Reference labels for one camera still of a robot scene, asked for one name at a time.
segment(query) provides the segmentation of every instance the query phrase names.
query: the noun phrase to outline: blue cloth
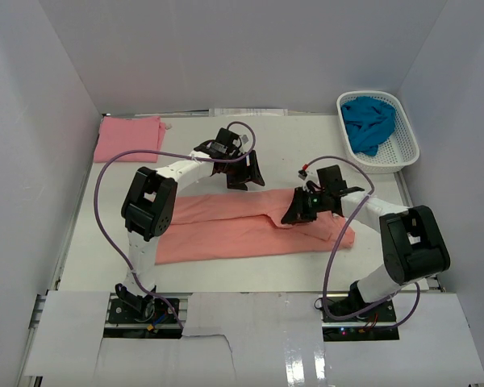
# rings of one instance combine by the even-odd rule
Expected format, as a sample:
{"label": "blue cloth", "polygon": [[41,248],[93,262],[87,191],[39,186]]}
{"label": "blue cloth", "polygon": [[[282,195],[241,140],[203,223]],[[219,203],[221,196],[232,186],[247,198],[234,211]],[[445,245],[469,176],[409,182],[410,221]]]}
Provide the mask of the blue cloth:
{"label": "blue cloth", "polygon": [[396,109],[371,97],[357,97],[340,107],[354,153],[376,156],[378,145],[394,132]]}

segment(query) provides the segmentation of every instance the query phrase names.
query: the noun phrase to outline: crumpled pink cloth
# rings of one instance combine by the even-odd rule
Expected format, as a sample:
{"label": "crumpled pink cloth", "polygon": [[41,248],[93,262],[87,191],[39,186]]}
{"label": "crumpled pink cloth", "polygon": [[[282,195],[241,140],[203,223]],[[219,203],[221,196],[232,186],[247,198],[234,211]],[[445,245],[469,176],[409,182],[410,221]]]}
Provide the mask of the crumpled pink cloth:
{"label": "crumpled pink cloth", "polygon": [[[312,223],[282,225],[293,196],[293,189],[271,189],[177,198],[156,263],[331,251],[345,219],[323,212]],[[354,239],[348,229],[340,246]]]}
{"label": "crumpled pink cloth", "polygon": [[[115,119],[104,117],[100,126],[94,163],[105,163],[121,152],[133,149],[159,151],[165,137],[165,124],[160,117],[146,119]],[[133,153],[117,161],[156,163],[158,155]]]}

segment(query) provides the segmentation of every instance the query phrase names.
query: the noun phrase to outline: plastic laundry basket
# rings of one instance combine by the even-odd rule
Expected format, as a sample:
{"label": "plastic laundry basket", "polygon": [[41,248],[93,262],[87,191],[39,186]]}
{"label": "plastic laundry basket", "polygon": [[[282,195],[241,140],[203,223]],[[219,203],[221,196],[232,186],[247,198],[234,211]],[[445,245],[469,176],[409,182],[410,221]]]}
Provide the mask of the plastic laundry basket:
{"label": "plastic laundry basket", "polygon": [[[344,119],[340,107],[357,97],[371,97],[387,102],[396,109],[394,133],[383,144],[378,145],[376,156],[364,153],[353,153],[349,144],[348,133],[344,126]],[[419,147],[412,132],[411,125],[400,101],[391,94],[382,91],[351,91],[337,98],[337,112],[339,113],[340,130],[344,141],[344,150],[350,161],[353,161],[367,173],[394,173],[407,165],[414,164],[419,157]]]}

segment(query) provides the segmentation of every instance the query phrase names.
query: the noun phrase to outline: pink towel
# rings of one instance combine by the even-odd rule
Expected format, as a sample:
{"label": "pink towel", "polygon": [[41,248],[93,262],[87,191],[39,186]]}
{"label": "pink towel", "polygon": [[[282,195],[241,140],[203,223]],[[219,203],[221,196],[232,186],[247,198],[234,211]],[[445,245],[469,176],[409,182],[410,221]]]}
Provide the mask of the pink towel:
{"label": "pink towel", "polygon": [[[94,162],[105,163],[111,157],[132,149],[159,151],[165,136],[165,124],[160,117],[146,119],[114,119],[104,117],[100,126],[98,144],[95,148]],[[156,163],[158,155],[134,153],[117,161]]]}
{"label": "pink towel", "polygon": [[[272,189],[177,198],[156,263],[331,251],[345,220],[323,212],[312,223],[283,225],[293,195],[293,189]],[[352,247],[354,239],[348,229],[341,247]]]}

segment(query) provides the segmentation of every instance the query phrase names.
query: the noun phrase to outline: white wall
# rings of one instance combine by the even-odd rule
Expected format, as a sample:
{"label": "white wall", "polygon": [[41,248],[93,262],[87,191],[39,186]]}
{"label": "white wall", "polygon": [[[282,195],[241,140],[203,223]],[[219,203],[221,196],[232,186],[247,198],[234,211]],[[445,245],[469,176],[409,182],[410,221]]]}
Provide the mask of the white wall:
{"label": "white wall", "polygon": [[335,113],[396,92],[446,0],[40,0],[102,113]]}
{"label": "white wall", "polygon": [[484,0],[448,1],[400,94],[421,149],[407,184],[438,219],[452,258],[441,279],[484,367]]}
{"label": "white wall", "polygon": [[0,387],[16,382],[99,120],[37,0],[0,0]]}

